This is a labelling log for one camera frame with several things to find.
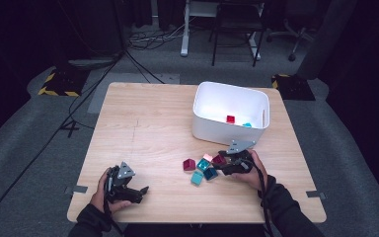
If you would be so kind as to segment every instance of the person's arm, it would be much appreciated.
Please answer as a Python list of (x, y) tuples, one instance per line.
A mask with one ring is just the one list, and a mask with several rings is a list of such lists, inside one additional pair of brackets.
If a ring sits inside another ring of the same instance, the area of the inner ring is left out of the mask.
[(275, 227), (284, 237), (320, 237), (323, 233), (301, 212), (300, 205), (291, 197), (290, 192), (283, 185), (276, 183), (276, 178), (268, 175), (263, 162), (254, 150), (249, 150), (255, 164), (264, 175), (265, 197), (262, 197), (261, 183), (258, 171), (252, 169), (248, 174), (232, 174), (237, 180), (248, 183), (258, 190), (258, 195), (266, 201), (271, 219)]
[[(103, 231), (110, 231), (112, 228), (111, 216), (104, 213), (104, 184), (107, 180), (107, 171), (98, 182), (97, 192), (92, 195), (90, 203), (79, 213), (76, 219), (78, 223), (70, 230), (69, 237), (94, 237), (102, 236)], [(117, 211), (131, 205), (128, 200), (118, 200), (110, 203), (110, 212), (114, 214)]]

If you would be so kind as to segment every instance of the white plastic bin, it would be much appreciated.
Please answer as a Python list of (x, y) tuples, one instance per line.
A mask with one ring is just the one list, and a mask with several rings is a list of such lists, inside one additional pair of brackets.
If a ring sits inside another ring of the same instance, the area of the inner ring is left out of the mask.
[[(269, 126), (268, 96), (248, 88), (202, 82), (192, 109), (193, 136), (220, 144), (230, 145), (232, 140), (258, 142)], [(228, 116), (235, 122), (227, 122)]]

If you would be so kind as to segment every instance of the table top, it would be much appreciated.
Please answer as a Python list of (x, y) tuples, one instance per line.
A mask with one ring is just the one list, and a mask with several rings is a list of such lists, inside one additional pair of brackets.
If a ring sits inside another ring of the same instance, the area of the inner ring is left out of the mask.
[[(197, 86), (111, 83), (85, 157), (78, 186), (67, 213), (70, 221), (89, 203), (108, 167), (126, 162), (136, 173), (128, 187), (149, 186), (140, 204), (116, 213), (114, 220), (132, 223), (264, 223), (255, 190), (224, 176), (205, 179), (197, 187), (192, 172), (183, 170), (189, 158), (199, 161), (228, 147), (192, 136), (192, 105)], [(313, 222), (326, 220), (285, 106), (275, 89), (253, 88), (269, 97), (270, 123), (254, 146), (267, 172), (284, 184)]]

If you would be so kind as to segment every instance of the chair caster wheel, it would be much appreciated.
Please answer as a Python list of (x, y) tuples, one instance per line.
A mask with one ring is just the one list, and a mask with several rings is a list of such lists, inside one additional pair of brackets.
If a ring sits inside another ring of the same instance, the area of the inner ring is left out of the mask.
[(294, 60), (295, 60), (295, 54), (290, 54), (290, 55), (288, 56), (288, 60), (289, 60), (289, 61), (294, 61)]

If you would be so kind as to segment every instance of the black chair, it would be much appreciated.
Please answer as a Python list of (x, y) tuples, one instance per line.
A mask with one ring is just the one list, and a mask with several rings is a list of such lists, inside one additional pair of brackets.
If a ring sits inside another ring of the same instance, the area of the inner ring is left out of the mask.
[(256, 65), (261, 43), (266, 31), (265, 26), (266, 1), (249, 1), (249, 0), (221, 0), (217, 5), (217, 14), (214, 21), (213, 30), (211, 31), (209, 41), (215, 34), (213, 60), (211, 65), (214, 66), (216, 50), (218, 46), (234, 47), (239, 45), (219, 45), (218, 36), (221, 33), (244, 34), (246, 43), (255, 33), (261, 33), (257, 42), (257, 50), (253, 66)]
[(285, 31), (270, 33), (266, 41), (271, 42), (272, 38), (281, 36), (295, 37), (296, 42), (288, 56), (288, 60), (294, 61), (300, 41), (313, 42), (313, 35), (323, 22), (329, 2), (328, 0), (286, 0), (282, 6)]

